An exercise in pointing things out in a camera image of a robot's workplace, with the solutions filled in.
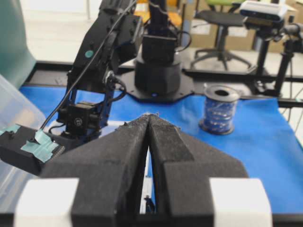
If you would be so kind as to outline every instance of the tape roll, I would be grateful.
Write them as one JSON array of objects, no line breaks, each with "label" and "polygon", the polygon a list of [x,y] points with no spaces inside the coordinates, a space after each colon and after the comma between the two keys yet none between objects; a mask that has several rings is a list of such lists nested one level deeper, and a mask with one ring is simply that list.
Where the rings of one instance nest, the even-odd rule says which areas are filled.
[{"label": "tape roll", "polygon": [[200,127],[209,133],[226,135],[234,130],[233,117],[239,93],[226,86],[211,86],[205,90],[204,116]]}]

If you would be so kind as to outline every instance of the green tape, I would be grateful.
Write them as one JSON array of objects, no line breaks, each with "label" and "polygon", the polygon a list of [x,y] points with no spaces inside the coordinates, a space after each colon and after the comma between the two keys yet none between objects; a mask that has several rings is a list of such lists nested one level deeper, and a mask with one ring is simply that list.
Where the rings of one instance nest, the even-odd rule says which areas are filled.
[{"label": "green tape", "polygon": [[52,142],[51,138],[41,129],[36,132],[35,140],[39,144],[27,141],[21,150],[32,153],[36,158],[45,163],[53,156],[52,151],[58,147],[58,144]]},{"label": "green tape", "polygon": [[17,125],[17,124],[11,125],[7,128],[0,130],[0,135],[5,133],[6,131],[13,131],[14,133],[16,133],[19,130],[19,128],[20,128],[20,125]]}]

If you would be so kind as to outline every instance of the black mounting plate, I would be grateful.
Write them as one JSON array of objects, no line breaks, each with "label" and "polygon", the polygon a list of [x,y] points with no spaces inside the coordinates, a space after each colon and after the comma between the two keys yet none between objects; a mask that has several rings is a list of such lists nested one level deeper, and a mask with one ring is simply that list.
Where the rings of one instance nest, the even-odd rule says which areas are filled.
[{"label": "black mounting plate", "polygon": [[184,75],[183,73],[181,73],[181,83],[179,89],[167,95],[158,95],[156,93],[150,94],[138,89],[134,84],[134,71],[123,74],[121,76],[121,80],[126,84],[128,94],[138,100],[145,102],[175,102],[188,95],[194,94],[195,92],[194,80],[191,77]]}]

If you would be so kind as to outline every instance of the blue tablecloth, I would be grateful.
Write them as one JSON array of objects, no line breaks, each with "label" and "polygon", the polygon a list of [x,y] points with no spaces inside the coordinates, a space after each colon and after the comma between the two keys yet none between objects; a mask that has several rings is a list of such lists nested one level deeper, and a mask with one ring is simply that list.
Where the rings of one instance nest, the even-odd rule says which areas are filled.
[{"label": "blue tablecloth", "polygon": [[[22,87],[20,91],[46,116],[62,99],[65,89]],[[103,95],[78,92],[77,101],[98,102]],[[159,116],[182,130],[241,160],[250,177],[260,178],[274,213],[303,212],[303,150],[278,111],[275,99],[240,100],[235,130],[217,136],[198,127],[205,97],[188,96],[172,104],[141,103],[130,96],[113,103],[110,120],[131,121],[143,113]]]}]

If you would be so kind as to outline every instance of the green dot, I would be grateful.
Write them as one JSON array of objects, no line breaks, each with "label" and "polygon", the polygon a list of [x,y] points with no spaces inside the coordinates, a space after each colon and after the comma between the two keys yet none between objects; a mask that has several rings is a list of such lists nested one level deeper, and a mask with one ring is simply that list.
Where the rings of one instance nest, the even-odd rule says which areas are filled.
[{"label": "green dot", "polygon": [[91,58],[93,55],[94,55],[93,51],[86,51],[86,53],[85,53],[85,57],[87,57],[87,58]]}]

